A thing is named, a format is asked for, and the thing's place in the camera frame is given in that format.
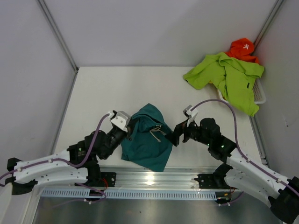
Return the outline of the teal green shorts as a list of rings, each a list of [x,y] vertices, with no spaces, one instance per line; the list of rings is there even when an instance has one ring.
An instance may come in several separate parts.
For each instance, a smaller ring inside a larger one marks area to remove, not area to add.
[[[131,139],[121,143],[121,159],[155,172],[163,172],[172,151],[172,143],[165,137],[171,133],[171,129],[162,113],[148,103],[132,115],[131,120],[137,123],[130,135]]]

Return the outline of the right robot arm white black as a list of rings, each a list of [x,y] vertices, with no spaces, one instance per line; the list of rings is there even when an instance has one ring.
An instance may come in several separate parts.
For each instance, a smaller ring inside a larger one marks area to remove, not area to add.
[[[288,178],[243,153],[236,142],[221,134],[213,118],[200,124],[188,120],[176,125],[166,138],[179,145],[179,138],[192,139],[208,146],[213,158],[222,162],[215,170],[213,182],[218,188],[237,188],[266,204],[271,212],[286,224],[294,223],[299,215],[299,179]]]

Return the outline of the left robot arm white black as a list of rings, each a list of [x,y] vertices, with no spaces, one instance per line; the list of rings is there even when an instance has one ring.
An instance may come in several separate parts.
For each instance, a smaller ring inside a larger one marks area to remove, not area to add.
[[[5,184],[12,185],[13,195],[29,193],[37,186],[74,184],[100,187],[99,160],[110,157],[121,142],[131,136],[135,124],[134,120],[124,127],[113,124],[108,133],[97,129],[66,150],[40,159],[22,161],[10,158],[8,172],[3,175]]]

